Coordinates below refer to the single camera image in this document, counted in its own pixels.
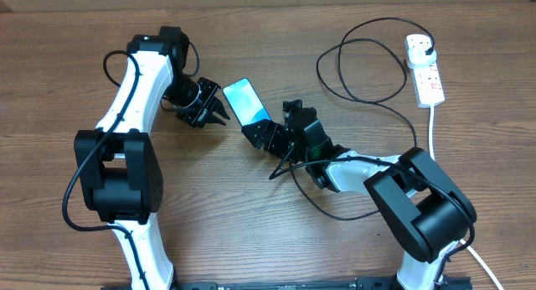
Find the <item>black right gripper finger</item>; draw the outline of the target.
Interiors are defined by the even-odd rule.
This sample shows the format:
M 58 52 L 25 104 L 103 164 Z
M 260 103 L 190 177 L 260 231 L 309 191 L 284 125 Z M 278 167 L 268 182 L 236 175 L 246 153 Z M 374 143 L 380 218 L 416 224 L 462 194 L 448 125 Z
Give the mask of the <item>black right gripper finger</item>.
M 254 148 L 267 148 L 274 129 L 275 123 L 272 120 L 263 119 L 243 126 L 241 132 Z
M 279 158 L 284 158 L 291 149 L 290 131 L 273 121 L 266 122 L 261 140 L 264 150 Z

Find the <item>blue Galaxy smartphone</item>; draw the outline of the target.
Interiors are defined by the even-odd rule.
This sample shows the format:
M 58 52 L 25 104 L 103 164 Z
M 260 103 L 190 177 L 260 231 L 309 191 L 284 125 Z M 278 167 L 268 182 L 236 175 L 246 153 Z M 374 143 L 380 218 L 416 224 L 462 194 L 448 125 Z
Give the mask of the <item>blue Galaxy smartphone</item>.
M 240 125 L 246 126 L 271 117 L 247 78 L 223 89 L 223 94 Z

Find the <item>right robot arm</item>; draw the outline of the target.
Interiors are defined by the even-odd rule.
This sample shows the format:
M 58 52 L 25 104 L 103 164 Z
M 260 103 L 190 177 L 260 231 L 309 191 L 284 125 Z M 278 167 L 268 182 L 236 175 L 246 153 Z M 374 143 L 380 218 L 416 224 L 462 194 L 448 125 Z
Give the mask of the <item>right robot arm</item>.
M 332 143 L 313 107 L 283 104 L 285 122 L 273 122 L 263 104 L 235 106 L 241 131 L 257 149 L 281 162 L 273 179 L 304 168 L 320 189 L 369 196 L 404 250 L 392 289 L 469 289 L 469 279 L 444 275 L 446 263 L 475 237 L 477 212 L 437 162 L 421 148 L 373 157 Z

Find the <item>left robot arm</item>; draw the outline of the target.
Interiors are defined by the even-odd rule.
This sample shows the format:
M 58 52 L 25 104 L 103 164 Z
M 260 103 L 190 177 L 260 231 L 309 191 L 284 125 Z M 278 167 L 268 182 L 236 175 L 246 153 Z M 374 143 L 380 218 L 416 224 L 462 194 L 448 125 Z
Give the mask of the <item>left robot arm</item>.
M 68 214 L 70 195 L 80 184 L 86 207 L 102 222 L 96 230 L 112 230 L 120 242 L 131 272 L 130 289 L 181 287 L 157 221 L 163 176 L 150 135 L 162 103 L 170 102 L 168 110 L 191 127 L 229 120 L 216 96 L 219 84 L 184 73 L 192 48 L 179 27 L 135 35 L 122 50 L 126 73 L 110 109 L 94 129 L 75 136 L 78 168 L 64 194 L 62 216 L 74 230 L 94 230 L 77 225 Z

